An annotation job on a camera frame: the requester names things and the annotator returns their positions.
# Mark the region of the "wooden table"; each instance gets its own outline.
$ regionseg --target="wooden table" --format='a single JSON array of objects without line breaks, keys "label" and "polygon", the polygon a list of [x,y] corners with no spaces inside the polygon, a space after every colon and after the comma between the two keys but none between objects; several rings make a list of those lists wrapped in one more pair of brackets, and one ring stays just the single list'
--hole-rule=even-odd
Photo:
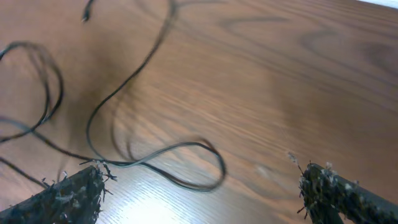
[{"label": "wooden table", "polygon": [[[39,131],[92,156],[88,116],[142,62],[168,5],[97,0],[82,24],[84,5],[2,0],[0,46],[30,40],[48,48],[66,93]],[[173,29],[143,73],[101,109],[93,141],[108,158],[128,159],[207,138],[228,178],[198,194],[145,168],[114,168],[119,181],[107,182],[114,195],[98,223],[310,223],[296,214],[300,172],[287,152],[302,166],[332,162],[343,177],[397,203],[397,21],[395,9],[353,0],[178,0]],[[0,73],[0,114],[33,124],[44,91],[24,52],[7,55]],[[83,168],[33,136],[0,150],[38,179]],[[213,156],[194,148],[151,163],[200,183],[218,176]],[[4,165],[0,175],[1,210],[41,191]]]}]

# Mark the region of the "black cable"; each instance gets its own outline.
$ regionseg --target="black cable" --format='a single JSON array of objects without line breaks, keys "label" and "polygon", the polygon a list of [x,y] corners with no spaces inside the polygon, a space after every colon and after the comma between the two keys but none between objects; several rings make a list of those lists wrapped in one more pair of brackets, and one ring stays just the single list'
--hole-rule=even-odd
[{"label": "black cable", "polygon": [[[93,3],[93,0],[89,0],[86,7],[85,7],[85,12],[83,14],[83,21],[87,21],[90,18],[90,9],[91,9],[91,5]],[[51,148],[53,148],[54,150],[61,152],[62,154],[65,154],[67,156],[70,157],[74,157],[76,159],[81,159],[87,162],[92,162],[92,161],[100,161],[100,162],[105,162],[107,164],[112,164],[116,167],[122,167],[122,168],[127,168],[127,167],[133,167],[133,166],[137,166],[137,165],[141,165],[144,166],[148,169],[153,170],[154,172],[158,173],[159,175],[165,177],[167,180],[171,181],[171,183],[182,187],[184,189],[188,189],[188,190],[193,190],[196,192],[209,192],[211,190],[216,189],[217,187],[219,187],[222,182],[224,181],[225,177],[226,177],[226,165],[224,163],[224,160],[222,158],[222,156],[219,154],[219,152],[209,143],[206,141],[206,144],[202,144],[199,142],[181,142],[178,144],[174,144],[172,146],[168,146],[165,147],[163,149],[160,149],[156,152],[153,152],[152,154],[149,154],[148,156],[136,160],[134,162],[123,162],[123,161],[111,161],[111,160],[107,160],[105,159],[93,146],[93,143],[91,141],[90,138],[90,126],[92,124],[92,120],[95,117],[96,113],[98,112],[98,110],[112,97],[114,96],[121,88],[123,88],[127,82],[129,80],[131,80],[132,78],[136,77],[143,69],[144,67],[148,64],[148,62],[150,61],[150,59],[152,58],[152,56],[155,54],[156,50],[159,48],[160,44],[162,43],[169,27],[170,27],[170,23],[172,22],[172,19],[175,17],[175,13],[176,13],[176,7],[174,4],[174,0],[169,0],[170,3],[170,8],[169,8],[169,13],[165,19],[165,22],[159,32],[159,36],[153,46],[153,48],[151,49],[151,51],[149,52],[149,54],[147,55],[147,57],[144,59],[143,63],[137,68],[136,71],[134,71],[132,73],[132,75],[130,75],[115,91],[113,91],[109,96],[107,96],[92,112],[91,116],[89,117],[88,123],[87,123],[87,127],[86,127],[86,139],[87,142],[90,146],[90,148],[93,150],[93,152],[99,156],[101,159],[95,159],[95,158],[90,158],[90,157],[86,157],[86,156],[80,156],[78,154],[74,154],[72,152],[66,151],[64,149],[62,149],[61,147],[57,146],[56,144],[54,144],[52,141],[50,141],[49,139],[47,139],[45,136],[41,135],[40,133],[38,133],[36,131],[36,129],[43,124],[44,122],[46,122],[48,119],[51,118],[51,116],[56,112],[56,110],[59,108],[62,98],[63,98],[63,81],[62,81],[62,75],[60,73],[60,70],[58,69],[58,67],[56,66],[55,62],[52,60],[52,58],[49,56],[49,54],[47,54],[47,52],[45,51],[45,49],[37,44],[33,44],[30,42],[13,42],[11,43],[8,47],[6,47],[5,50],[3,50],[2,52],[0,52],[0,60],[3,58],[3,56],[5,54],[7,54],[10,50],[16,48],[16,47],[23,47],[27,50],[35,50],[36,52],[38,52],[39,54],[39,59],[43,64],[49,64],[51,69],[54,71],[54,73],[56,74],[57,78],[58,78],[58,82],[59,82],[59,94],[58,94],[58,100],[55,104],[55,106],[51,109],[49,109],[49,104],[50,104],[50,93],[49,93],[49,86],[48,86],[48,81],[47,81],[47,74],[45,72],[45,69],[40,69],[40,67],[37,66],[36,61],[32,60],[32,63],[35,64],[36,69],[38,70],[38,73],[41,77],[41,80],[43,82],[44,88],[45,88],[45,92],[46,92],[46,101],[45,101],[45,109],[44,109],[44,114],[42,115],[42,117],[39,119],[39,121],[31,126],[28,127],[27,125],[16,121],[14,119],[10,119],[10,118],[6,118],[6,117],[2,117],[0,116],[0,122],[3,123],[9,123],[12,124],[16,127],[18,127],[19,129],[22,130],[21,133],[19,134],[15,134],[13,136],[8,136],[8,137],[0,137],[0,143],[2,142],[6,142],[8,140],[11,139],[16,139],[16,138],[20,138],[25,134],[33,134],[34,136],[36,136],[38,139],[40,139],[41,141],[43,141],[46,145],[50,146]],[[213,184],[213,185],[197,185],[197,184],[192,184],[192,183],[188,183],[184,180],[180,180],[177,177],[173,176],[172,174],[169,174],[168,172],[159,169],[153,165],[150,165],[147,163],[147,161],[174,149],[177,149],[179,147],[186,147],[186,146],[199,146],[203,149],[206,149],[207,151],[210,151],[213,155],[215,155],[215,157],[218,160],[219,166],[220,166],[220,171],[221,171],[221,175],[220,178],[218,179],[218,181]],[[6,163],[11,169],[14,169],[15,171],[17,171],[18,173],[22,174],[24,177],[26,177],[27,179],[33,181],[36,184],[39,184],[40,186],[43,187],[43,183],[41,183],[40,181],[36,180],[35,178],[25,174],[23,171],[21,171],[20,169],[18,169],[15,165],[12,165],[10,162],[8,162],[7,160],[5,160],[4,158],[0,157],[0,162],[4,162]]]}]

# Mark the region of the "wood grain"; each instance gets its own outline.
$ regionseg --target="wood grain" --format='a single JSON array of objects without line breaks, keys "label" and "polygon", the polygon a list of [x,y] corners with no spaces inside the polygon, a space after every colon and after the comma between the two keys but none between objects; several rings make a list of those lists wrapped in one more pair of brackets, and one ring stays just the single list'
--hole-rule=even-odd
[{"label": "wood grain", "polygon": [[[118,182],[99,223],[310,223],[297,215],[299,171],[332,162],[339,175],[398,203],[398,12],[352,0],[178,0],[173,29],[141,76],[94,120],[95,146],[112,159],[140,158],[178,141],[209,139],[229,176],[212,194],[178,189],[141,167],[113,169]],[[0,46],[44,44],[65,79],[55,119],[39,131],[92,156],[85,125],[94,107],[142,62],[167,1],[0,1]],[[22,51],[0,64],[1,115],[33,124],[44,93]],[[1,125],[1,133],[15,131]],[[2,156],[41,179],[79,161],[32,136]],[[199,149],[151,163],[211,182],[216,161]],[[0,209],[40,189],[0,166]]]}]

